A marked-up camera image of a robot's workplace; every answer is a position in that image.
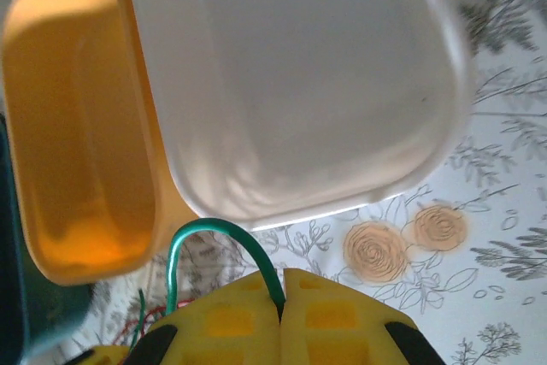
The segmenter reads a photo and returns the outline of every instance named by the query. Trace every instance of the red wire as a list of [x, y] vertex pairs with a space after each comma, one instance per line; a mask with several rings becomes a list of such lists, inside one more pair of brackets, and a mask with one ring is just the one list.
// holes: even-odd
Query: red wire
[[[182, 308], [182, 307], [185, 307], [186, 305], [188, 305], [189, 303], [191, 303], [193, 301], [193, 299], [184, 299], [182, 301], [179, 301], [177, 303], [177, 308]], [[155, 307], [154, 309], [151, 309], [148, 314], [146, 314], [144, 316], [144, 324], [148, 323], [148, 320], [151, 316], [153, 316], [154, 314], [160, 314], [162, 311], [165, 311], [165, 305], [161, 305], [159, 307]], [[116, 338], [114, 339], [114, 341], [112, 342], [112, 345], [116, 345], [118, 344], [118, 340], [123, 337], [127, 331], [129, 331], [129, 328], [133, 327], [133, 326], [136, 326], [138, 325], [138, 320], [133, 320], [133, 321], [129, 321], [126, 323], [126, 325], [124, 326], [124, 328], [120, 331], [120, 333], [118, 333], [118, 335], [116, 335]], [[144, 327], [142, 327], [140, 329], [140, 335], [141, 337], [144, 336]]]
[[[186, 305], [188, 305], [189, 303], [191, 303], [193, 301], [193, 299], [185, 299], [185, 300], [182, 300], [182, 301], [179, 301], [177, 303], [177, 308], [182, 308], [182, 307], [185, 307]], [[148, 314], [146, 314], [144, 316], [144, 324], [147, 322], [147, 320], [153, 316], [154, 314], [161, 314], [162, 312], [165, 312], [165, 305], [161, 305], [159, 307], [155, 307], [154, 309], [150, 310], [148, 312]], [[140, 329], [140, 336], [143, 337], [144, 336], [144, 327], [142, 327]]]
[[129, 331], [129, 328], [131, 326], [134, 326], [134, 325], [137, 325], [138, 324], [138, 320], [133, 320], [133, 321], [129, 321], [126, 323], [126, 326], [120, 331], [120, 333], [118, 333], [118, 335], [116, 336], [116, 338], [114, 338], [114, 341], [112, 342], [112, 345], [116, 345], [118, 344], [118, 339], [120, 339], [121, 337], [123, 337], [123, 335]]

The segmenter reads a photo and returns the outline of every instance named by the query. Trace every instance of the leaf print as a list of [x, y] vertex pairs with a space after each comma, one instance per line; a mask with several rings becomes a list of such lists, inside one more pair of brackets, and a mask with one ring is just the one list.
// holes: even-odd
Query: leaf print
[[[506, 128], [505, 130], [502, 130], [502, 133], [504, 133], [504, 132], [519, 132], [520, 130], [521, 130], [520, 127], [518, 127], [518, 126], [513, 126], [513, 127], [508, 127], [508, 128]], [[511, 145], [511, 150], [512, 150], [512, 151], [515, 151], [516, 148], [517, 148], [517, 147], [515, 147], [514, 145]]]
[[433, 277], [422, 277], [421, 284], [425, 288], [437, 288], [438, 282], [433, 279]]
[[404, 196], [391, 199], [385, 210], [385, 220], [398, 227], [403, 227], [409, 222], [409, 211]]
[[311, 272], [315, 275], [319, 275], [320, 277], [323, 276], [323, 271], [321, 270], [321, 267], [319, 263], [316, 260], [311, 260], [310, 262]]
[[500, 173], [510, 173], [515, 165], [511, 156], [503, 154], [499, 144], [476, 147], [469, 136], [456, 147], [448, 164], [454, 170], [464, 169], [466, 182], [473, 181], [478, 187], [500, 183]]
[[[528, 111], [534, 103], [547, 103], [547, 90], [545, 89], [547, 70], [545, 68], [536, 68], [535, 71], [527, 71], [522, 74], [513, 69], [507, 70], [500, 72], [500, 74], [504, 74], [503, 77], [491, 83], [484, 83], [476, 91], [475, 104], [493, 97], [502, 97], [503, 101], [512, 110], [524, 109]], [[508, 126], [502, 132], [516, 132], [519, 130], [518, 127], [515, 127], [518, 122], [507, 121], [504, 124], [508, 124]]]
[[414, 262], [412, 261], [410, 263], [410, 267], [414, 270], [415, 273], [421, 273], [423, 269], [426, 267], [425, 262]]
[[295, 235], [294, 244], [296, 244], [300, 248], [302, 254], [306, 254], [309, 252], [308, 238], [304, 237], [302, 233], [298, 232], [297, 235]]
[[[418, 190], [416, 190], [416, 192], [412, 195], [409, 195], [408, 197], [404, 198], [404, 205], [406, 207], [408, 207], [410, 204], [412, 204], [413, 202], [416, 202], [418, 204], [418, 206], [420, 207], [420, 202], [419, 201], [416, 201], [418, 200], [419, 198], [422, 198], [422, 197], [425, 197], [427, 194], [431, 194], [431, 188], [428, 184], [424, 184], [420, 187], [418, 187]], [[409, 216], [408, 216], [408, 212], [407, 212], [407, 215], [406, 215], [406, 224], [409, 223]]]
[[188, 273], [189, 281], [191, 284], [197, 284], [203, 279], [202, 273], [199, 269], [192, 268]]
[[373, 294], [373, 298], [379, 299], [379, 300], [390, 299], [390, 298], [395, 296], [395, 288], [396, 287], [397, 287], [397, 285], [395, 285], [395, 284], [389, 284], [387, 286], [382, 286]]
[[497, 292], [497, 293], [500, 293], [500, 294], [505, 293], [505, 289], [502, 288], [501, 286], [488, 286], [488, 288], [490, 288], [494, 292]]
[[420, 273], [414, 271], [413, 269], [407, 269], [404, 272], [401, 281], [411, 285], [416, 284], [420, 281]]
[[[407, 241], [409, 238], [414, 241], [413, 237], [405, 237]], [[407, 257], [409, 260], [412, 261], [412, 263], [415, 266], [423, 265], [424, 267], [437, 255], [438, 251], [436, 250], [429, 250], [427, 248], [422, 247], [421, 245], [412, 244], [410, 247], [407, 248]]]
[[547, 253], [544, 253], [544, 228], [531, 227], [533, 235], [517, 237], [520, 245], [505, 241], [490, 241], [497, 249], [472, 248], [479, 255], [475, 261], [486, 267], [502, 267], [500, 271], [508, 278], [523, 281], [543, 278], [547, 275]]
[[536, 301], [535, 297], [528, 297], [522, 302], [522, 305], [530, 305], [531, 303], [534, 303], [535, 301]]
[[328, 226], [327, 224], [322, 227], [319, 227], [317, 225], [316, 220], [310, 221], [309, 222], [309, 239], [312, 242], [318, 240], [321, 237], [321, 235], [323, 235], [324, 233], [328, 231], [329, 228], [330, 226]]
[[487, 294], [488, 292], [486, 292], [485, 290], [478, 290], [473, 294], [473, 298], [482, 299], [486, 297]]
[[222, 285], [231, 284], [235, 280], [239, 280], [245, 274], [245, 268], [229, 268], [221, 274]]
[[395, 291], [393, 292], [393, 297], [400, 298], [403, 296], [403, 294], [407, 291], [407, 283], [406, 282], [399, 282], [395, 285]]
[[205, 240], [202, 238], [202, 236], [199, 233], [191, 235], [190, 237], [188, 237], [187, 241], [189, 241], [191, 243], [194, 243], [194, 244], [204, 244], [205, 243]]
[[511, 150], [525, 149], [528, 161], [533, 158], [547, 160], [547, 127], [514, 115], [510, 121], [518, 126], [517, 133], [519, 133], [511, 145]]
[[519, 218], [515, 216], [510, 216], [503, 220], [501, 229], [502, 231], [508, 231], [515, 228], [519, 223]]
[[515, 85], [515, 70], [513, 68], [490, 68], [479, 73], [479, 89], [475, 92], [475, 104], [488, 98], [505, 93]]
[[472, 248], [471, 251], [476, 252], [479, 256], [475, 257], [475, 261], [485, 267], [500, 267], [505, 261], [501, 250], [495, 248]]
[[360, 209], [351, 209], [350, 211], [345, 211], [343, 213], [339, 213], [336, 215], [333, 215], [332, 218], [339, 221], [355, 221], [359, 218]]
[[532, 24], [526, 15], [526, 12], [536, 9], [535, 2], [482, 0], [481, 3], [460, 6], [460, 13], [468, 23], [468, 35], [475, 53], [484, 46], [499, 54], [509, 42], [524, 50], [537, 49], [532, 38]]
[[453, 365], [500, 363], [508, 356], [521, 353], [521, 343], [518, 342], [521, 336], [506, 322], [496, 326], [488, 324], [477, 337], [484, 345], [482, 350], [473, 347], [473, 342], [464, 338], [458, 345], [461, 349], [452, 357], [455, 361]]
[[461, 209], [465, 209], [468, 213], [486, 213], [491, 211], [490, 205], [483, 201], [472, 201], [462, 205]]
[[479, 199], [480, 201], [484, 202], [488, 199], [488, 196], [490, 195], [490, 190], [483, 190], [480, 192]]
[[211, 245], [203, 250], [200, 250], [198, 252], [198, 255], [201, 258], [217, 259], [219, 255], [219, 251], [214, 246]]
[[350, 267], [345, 267], [338, 274], [338, 282], [347, 286], [361, 286], [362, 280], [355, 275]]
[[443, 306], [444, 297], [436, 291], [429, 291], [426, 296], [426, 301], [435, 309]]
[[266, 230], [254, 234], [262, 248], [271, 256], [279, 251], [279, 237], [276, 231]]
[[363, 207], [363, 211], [369, 215], [369, 220], [378, 221], [383, 220], [384, 209], [381, 203], [369, 204]]
[[408, 309], [420, 303], [422, 299], [420, 288], [412, 288], [404, 293], [404, 297], [399, 304], [399, 309]]
[[458, 292], [466, 289], [477, 279], [478, 273], [479, 270], [477, 268], [468, 268], [452, 275], [448, 281], [446, 281], [443, 291]]
[[154, 256], [152, 260], [155, 264], [159, 265], [160, 267], [165, 268], [167, 265], [168, 259], [166, 256], [158, 254], [157, 256]]
[[95, 316], [100, 316], [112, 301], [112, 285], [108, 281], [99, 281], [93, 287], [93, 299], [90, 311]]
[[317, 248], [319, 248], [321, 251], [328, 251], [329, 246], [332, 244], [333, 238], [327, 238], [322, 243], [316, 243], [315, 245]]
[[110, 321], [106, 324], [106, 332], [112, 333], [123, 322], [123, 314], [120, 311], [110, 313]]

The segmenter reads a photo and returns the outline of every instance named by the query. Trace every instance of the gray fern print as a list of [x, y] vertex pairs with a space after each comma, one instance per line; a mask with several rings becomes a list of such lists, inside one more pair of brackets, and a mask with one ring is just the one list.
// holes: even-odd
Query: gray fern print
[[524, 50], [537, 50], [529, 12], [547, 27], [547, 0], [482, 0], [460, 5], [474, 53], [484, 47], [499, 54], [509, 43]]
[[466, 338], [452, 356], [452, 365], [480, 365], [501, 363], [503, 359], [519, 355], [522, 351], [521, 336], [507, 322], [487, 325], [477, 334], [479, 343]]
[[[547, 68], [542, 63], [543, 59], [534, 59], [532, 61], [533, 69], [525, 73], [517, 73], [514, 68], [494, 68], [486, 73], [482, 73], [482, 85], [475, 93], [475, 104], [487, 102], [490, 99], [501, 99], [507, 110], [499, 111], [481, 111], [477, 110], [474, 116], [499, 117], [501, 120], [501, 134], [510, 136], [513, 142], [509, 144], [511, 152], [521, 152], [527, 161], [537, 159], [547, 161], [547, 127], [542, 123], [545, 119], [545, 113], [533, 113], [532, 108], [537, 108], [540, 104], [547, 103]], [[512, 156], [504, 154], [497, 148], [494, 152], [501, 158], [497, 159], [498, 166], [501, 163], [505, 171], [512, 162]], [[489, 168], [481, 167], [477, 169], [477, 179], [481, 172], [487, 179], [493, 180], [497, 174], [488, 174], [492, 171], [492, 166], [496, 163], [493, 158], [489, 162], [483, 160], [483, 156], [473, 156], [477, 152], [476, 147], [470, 147], [465, 158], [473, 164], [483, 166], [490, 165]]]
[[547, 275], [547, 228], [531, 227], [516, 239], [517, 245], [490, 241], [491, 247], [472, 248], [475, 261], [484, 267], [499, 268], [507, 278], [536, 280]]
[[503, 153], [500, 144], [478, 147], [473, 136], [467, 136], [456, 147], [447, 163], [454, 170], [462, 170], [466, 182], [477, 188], [501, 183], [499, 174], [510, 174], [516, 166], [512, 156]]

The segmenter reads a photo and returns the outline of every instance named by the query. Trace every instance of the green wire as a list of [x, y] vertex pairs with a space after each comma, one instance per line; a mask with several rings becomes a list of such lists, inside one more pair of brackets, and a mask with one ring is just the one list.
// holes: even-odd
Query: green wire
[[182, 226], [179, 231], [174, 234], [173, 242], [169, 248], [166, 269], [168, 303], [165, 315], [172, 314], [177, 308], [177, 262], [179, 260], [180, 247], [188, 236], [201, 231], [215, 231], [226, 234], [235, 239], [249, 252], [262, 273], [270, 297], [277, 307], [279, 319], [281, 319], [283, 306], [285, 305], [285, 294], [283, 293], [283, 287], [279, 282], [279, 277], [277, 276], [274, 265], [268, 258], [266, 251], [264, 251], [260, 244], [258, 244], [258, 241], [243, 228], [218, 218], [202, 218], [191, 221]]
[[133, 332], [133, 338], [131, 340], [131, 345], [129, 347], [130, 350], [133, 349], [135, 344], [137, 343], [138, 333], [141, 329], [143, 329], [144, 326], [144, 310], [145, 310], [145, 302], [144, 302], [144, 293], [142, 289], [138, 289], [138, 297], [140, 299], [140, 314], [138, 316], [138, 325], [135, 328], [135, 331]]

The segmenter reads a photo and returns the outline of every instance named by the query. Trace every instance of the yellow plastic bowl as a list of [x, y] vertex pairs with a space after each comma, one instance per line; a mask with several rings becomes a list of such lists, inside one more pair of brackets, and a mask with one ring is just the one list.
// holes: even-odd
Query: yellow plastic bowl
[[14, 0], [10, 145], [32, 258], [63, 285], [146, 263], [196, 216], [180, 197], [130, 0]]

